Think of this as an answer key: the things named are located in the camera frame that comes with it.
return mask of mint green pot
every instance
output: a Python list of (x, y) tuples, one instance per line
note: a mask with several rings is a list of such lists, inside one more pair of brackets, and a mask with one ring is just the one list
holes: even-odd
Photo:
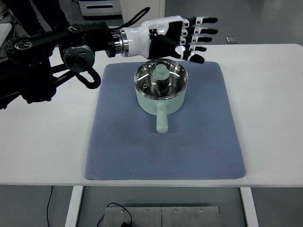
[(158, 132), (167, 132), (167, 115), (183, 105), (187, 81), (185, 68), (169, 59), (148, 61), (137, 70), (134, 83), (138, 103), (144, 111), (157, 116)]

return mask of table leg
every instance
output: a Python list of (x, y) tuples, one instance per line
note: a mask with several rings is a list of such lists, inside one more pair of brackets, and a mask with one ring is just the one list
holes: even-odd
[(65, 227), (76, 227), (84, 186), (73, 186)]
[(249, 187), (241, 187), (241, 196), (243, 201), (244, 213), (247, 227), (259, 227), (254, 200)]

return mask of pot handle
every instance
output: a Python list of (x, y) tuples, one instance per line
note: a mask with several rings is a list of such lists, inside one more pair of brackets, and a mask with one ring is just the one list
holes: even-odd
[(167, 122), (167, 114), (166, 114), (166, 104), (158, 103), (157, 104), (157, 131), (160, 133), (165, 133), (169, 129), (169, 125)]

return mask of power cord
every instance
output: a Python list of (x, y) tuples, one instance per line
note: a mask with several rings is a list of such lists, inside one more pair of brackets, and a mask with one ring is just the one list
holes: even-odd
[(53, 194), (53, 186), (51, 188), (51, 195), (49, 196), (49, 200), (48, 200), (48, 204), (47, 204), (47, 208), (46, 208), (46, 218), (47, 218), (47, 225), (48, 225), (48, 227), (50, 227), (49, 220), (48, 220), (48, 207), (49, 207), (49, 203), (50, 203), (51, 198), (52, 198), (52, 194)]
[[(117, 205), (117, 206), (119, 206), (119, 207), (122, 207), (124, 210), (127, 211), (127, 213), (129, 214), (129, 216), (131, 217), (131, 223), (127, 224), (126, 222), (123, 222), (122, 225), (121, 225), (121, 227), (132, 227), (132, 224), (133, 224), (133, 217), (132, 217), (131, 213), (130, 213), (124, 206), (122, 206), (122, 205), (120, 205), (120, 204), (118, 204), (118, 203), (116, 203), (116, 202), (111, 202), (111, 203), (109, 203), (106, 207), (109, 207), (111, 204), (115, 204), (115, 205)], [(99, 227), (99, 224), (100, 224), (100, 222), (102, 221), (102, 219), (104, 218), (104, 216), (105, 216), (105, 214), (103, 214), (102, 218), (101, 218), (100, 221), (98, 222), (97, 227)]]
[(119, 27), (114, 27), (114, 28), (111, 28), (110, 30), (111, 31), (116, 31), (116, 30), (119, 30), (120, 28), (123, 28), (123, 27), (129, 27), (135, 23), (137, 23), (142, 17), (145, 16), (145, 14), (148, 13), (148, 11), (150, 11), (150, 7), (146, 7), (144, 9), (142, 9), (139, 13), (137, 13), (132, 19), (130, 19), (128, 22), (126, 22), (125, 24), (119, 26)]

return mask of white table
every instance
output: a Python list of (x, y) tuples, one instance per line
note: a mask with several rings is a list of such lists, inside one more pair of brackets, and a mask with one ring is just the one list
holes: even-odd
[[(246, 165), (245, 177), (86, 180), (86, 154), (99, 90), (88, 90), (72, 79), (58, 88), (49, 103), (28, 105), (19, 97), (0, 111), (0, 184), (240, 187), (247, 221), (257, 226), (249, 187), (303, 186), (303, 48), (297, 44), (207, 48), (205, 59), (219, 63), (223, 72)], [(109, 59), (98, 52), (94, 68), (102, 75), (106, 65), (130, 61), (146, 59), (120, 55)], [(51, 62), (61, 63), (57, 49)], [(68, 226), (76, 220), (82, 189), (74, 187)]]

